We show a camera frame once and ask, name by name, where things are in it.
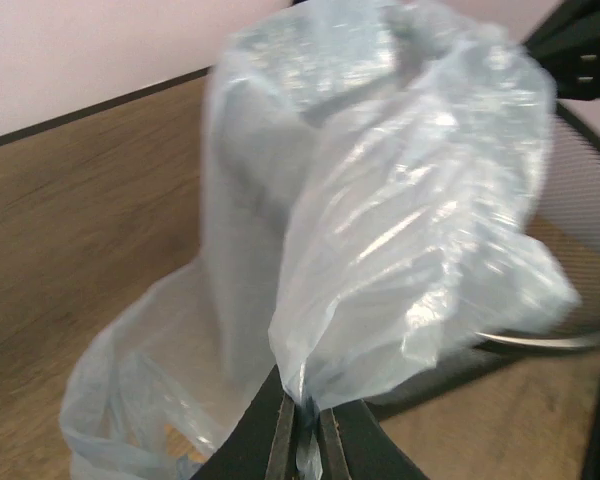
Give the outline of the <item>black mesh trash bin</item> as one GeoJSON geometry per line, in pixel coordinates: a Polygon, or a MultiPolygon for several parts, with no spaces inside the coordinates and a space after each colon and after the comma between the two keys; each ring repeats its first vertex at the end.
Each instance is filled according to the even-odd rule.
{"type": "MultiPolygon", "coordinates": [[[[600,134],[564,101],[557,105],[553,133],[546,182],[527,227],[549,256],[548,272],[533,270],[536,283],[525,289],[536,302],[530,322],[488,327],[475,347],[443,356],[435,369],[372,400],[381,419],[515,361],[600,352],[600,134]]],[[[600,479],[600,388],[581,476],[600,479]]]]}

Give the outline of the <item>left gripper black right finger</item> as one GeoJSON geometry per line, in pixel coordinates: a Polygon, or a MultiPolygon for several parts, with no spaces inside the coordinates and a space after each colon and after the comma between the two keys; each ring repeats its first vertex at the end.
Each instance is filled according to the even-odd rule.
{"type": "Polygon", "coordinates": [[[393,443],[362,400],[319,415],[322,479],[427,480],[393,443]]]}

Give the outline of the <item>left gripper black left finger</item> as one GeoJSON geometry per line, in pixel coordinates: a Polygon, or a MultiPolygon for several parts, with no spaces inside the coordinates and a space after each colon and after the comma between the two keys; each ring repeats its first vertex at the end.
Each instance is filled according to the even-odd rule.
{"type": "Polygon", "coordinates": [[[296,405],[273,368],[228,439],[192,479],[294,479],[295,453],[296,405]]]}

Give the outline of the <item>light blue plastic trash bag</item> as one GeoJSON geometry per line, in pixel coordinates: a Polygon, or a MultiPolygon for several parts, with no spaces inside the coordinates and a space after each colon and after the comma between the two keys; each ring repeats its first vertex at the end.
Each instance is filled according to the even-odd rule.
{"type": "Polygon", "coordinates": [[[273,367],[321,409],[526,325],[556,87],[434,1],[306,1],[235,34],[206,89],[201,247],[78,360],[74,479],[181,479],[273,367]]]}

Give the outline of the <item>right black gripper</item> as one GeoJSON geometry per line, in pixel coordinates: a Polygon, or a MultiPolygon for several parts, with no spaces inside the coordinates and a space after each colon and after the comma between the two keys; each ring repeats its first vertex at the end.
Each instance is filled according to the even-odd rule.
{"type": "Polygon", "coordinates": [[[600,100],[600,1],[567,0],[524,41],[560,99],[600,100]]]}

